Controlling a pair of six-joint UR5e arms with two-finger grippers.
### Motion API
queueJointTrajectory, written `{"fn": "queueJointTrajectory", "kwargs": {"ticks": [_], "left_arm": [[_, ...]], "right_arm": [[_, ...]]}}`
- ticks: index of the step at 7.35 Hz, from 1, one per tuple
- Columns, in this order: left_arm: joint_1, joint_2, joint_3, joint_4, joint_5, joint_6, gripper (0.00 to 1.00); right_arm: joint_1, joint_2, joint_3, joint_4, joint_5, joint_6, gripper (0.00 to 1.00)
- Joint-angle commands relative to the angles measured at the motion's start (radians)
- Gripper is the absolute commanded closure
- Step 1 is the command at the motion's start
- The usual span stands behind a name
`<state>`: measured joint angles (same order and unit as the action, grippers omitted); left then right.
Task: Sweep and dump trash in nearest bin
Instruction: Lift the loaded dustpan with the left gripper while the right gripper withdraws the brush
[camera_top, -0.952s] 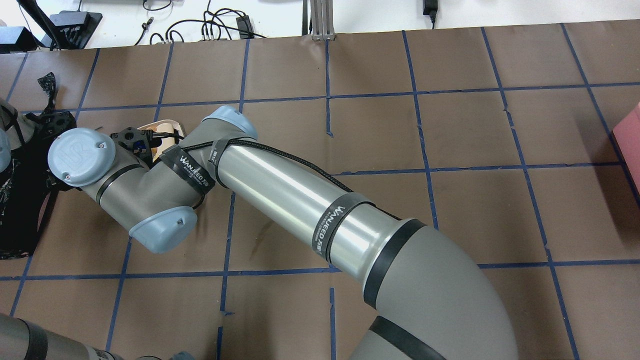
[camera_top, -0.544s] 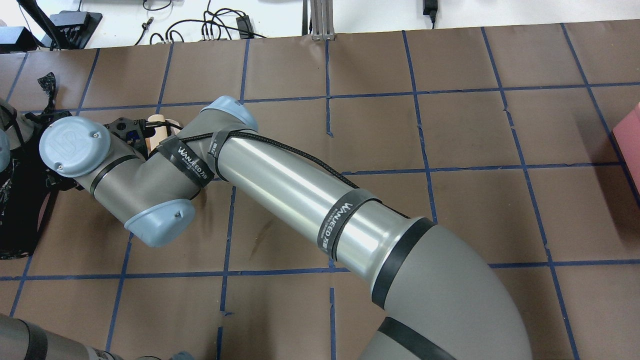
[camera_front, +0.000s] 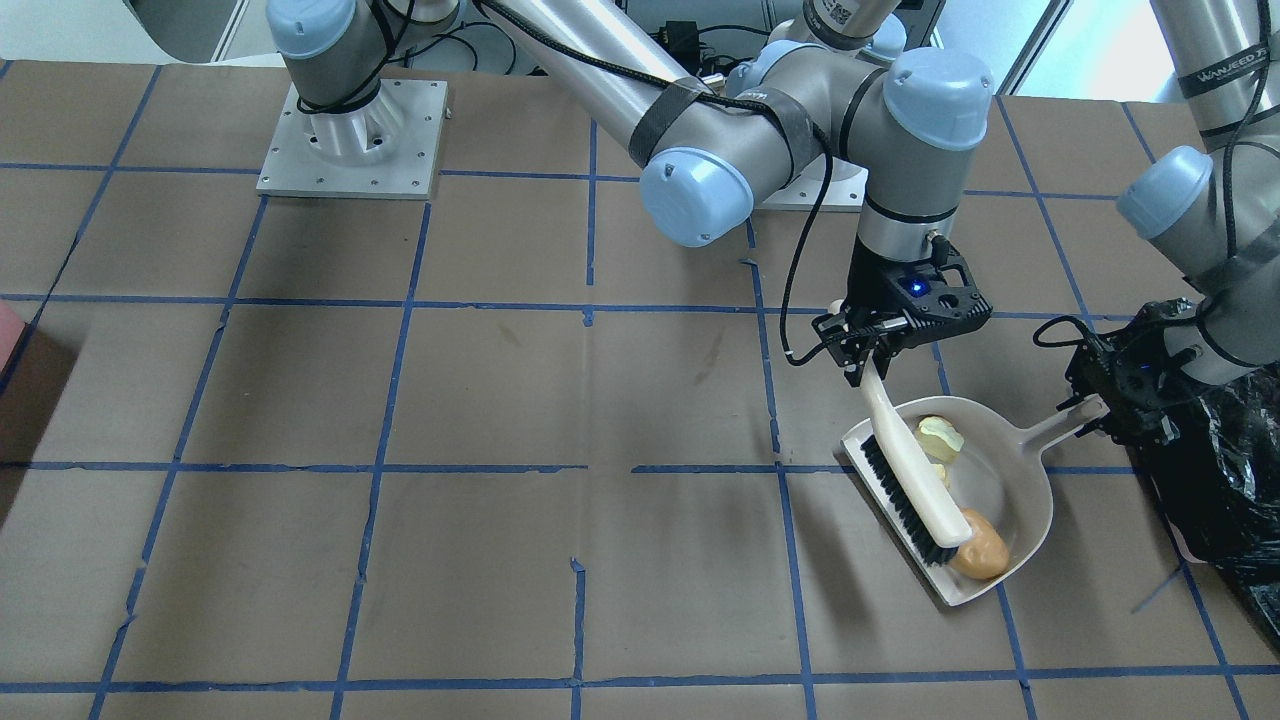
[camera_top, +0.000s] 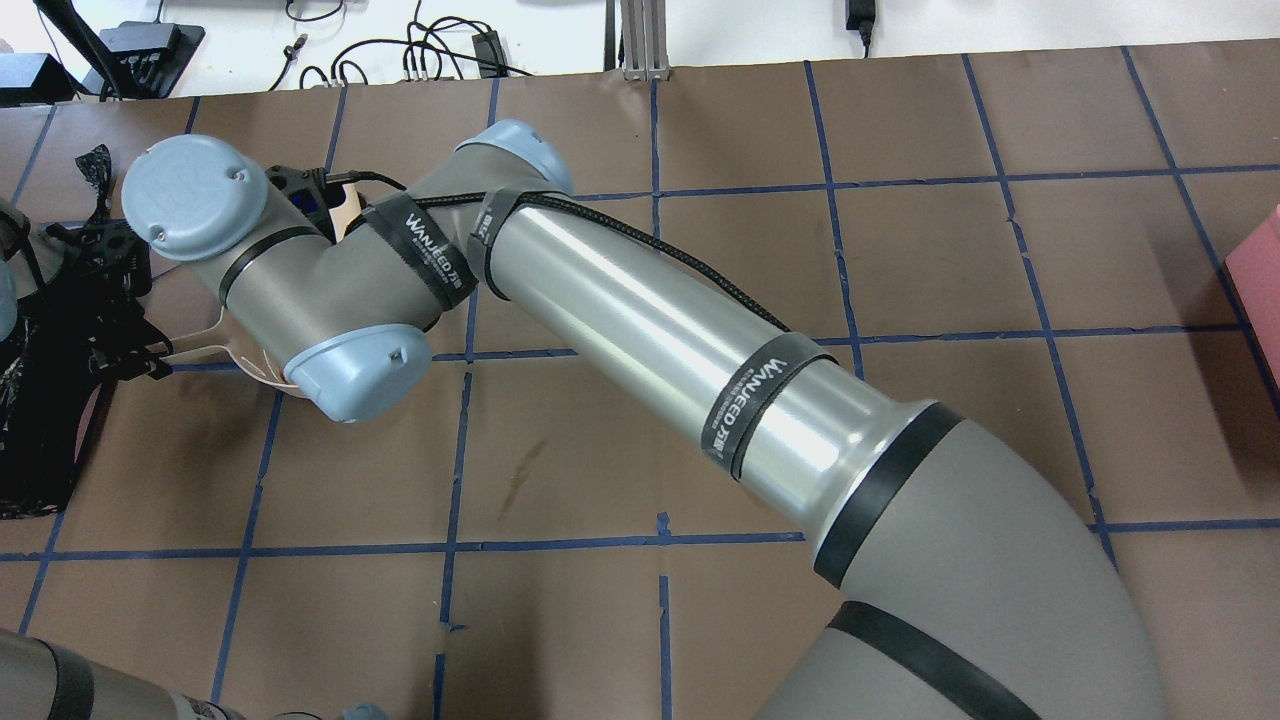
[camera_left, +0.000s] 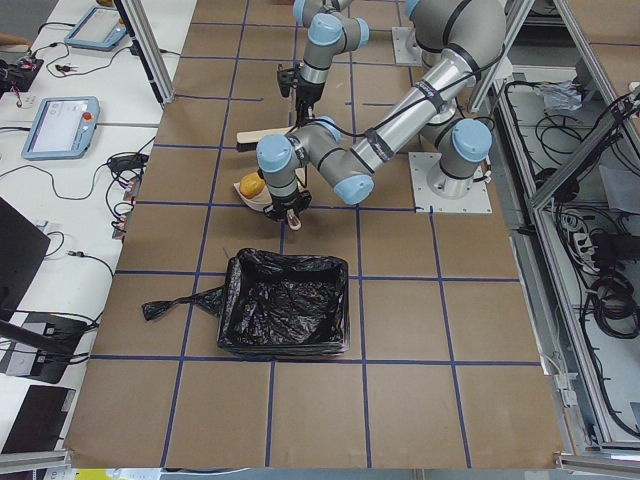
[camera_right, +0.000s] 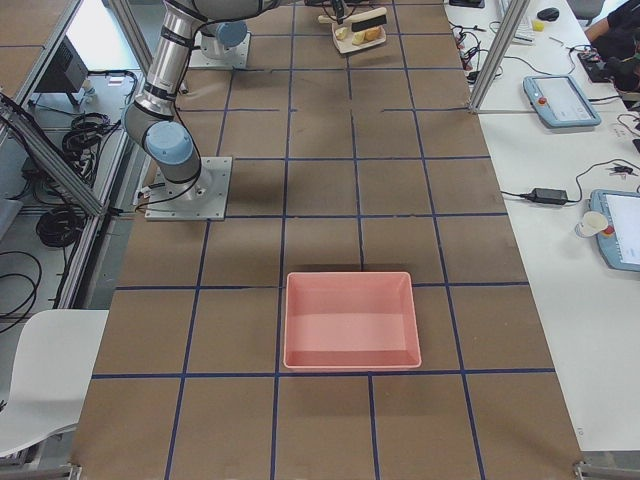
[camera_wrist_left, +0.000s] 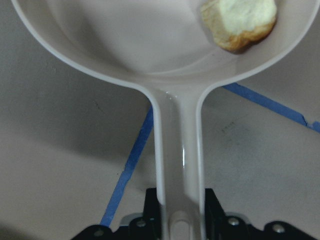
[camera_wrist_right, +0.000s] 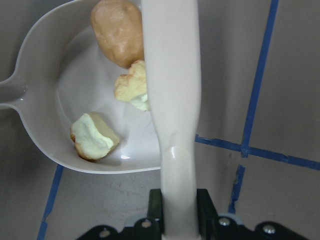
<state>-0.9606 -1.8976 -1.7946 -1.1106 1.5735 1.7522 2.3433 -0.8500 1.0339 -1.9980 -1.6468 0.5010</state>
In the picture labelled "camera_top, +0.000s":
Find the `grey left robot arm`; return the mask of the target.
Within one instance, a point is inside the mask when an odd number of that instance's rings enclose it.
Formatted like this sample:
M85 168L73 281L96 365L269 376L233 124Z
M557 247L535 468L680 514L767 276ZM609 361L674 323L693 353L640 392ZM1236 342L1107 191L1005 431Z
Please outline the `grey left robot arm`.
M101 389L155 373L160 334L140 240L119 223L36 231L3 214L3 518L63 512L81 473L83 425ZM5 719L236 719L238 712L3 633Z

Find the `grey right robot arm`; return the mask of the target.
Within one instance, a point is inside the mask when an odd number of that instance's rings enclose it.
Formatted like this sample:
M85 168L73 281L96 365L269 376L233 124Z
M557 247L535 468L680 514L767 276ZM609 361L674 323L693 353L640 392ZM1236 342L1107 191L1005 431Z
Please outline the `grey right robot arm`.
M333 421L399 402L433 359L426 328L484 284L698 443L845 597L763 717L1166 717L1121 578L1018 452L882 395L571 190L556 150L502 120L338 241L204 135L146 149L122 206Z

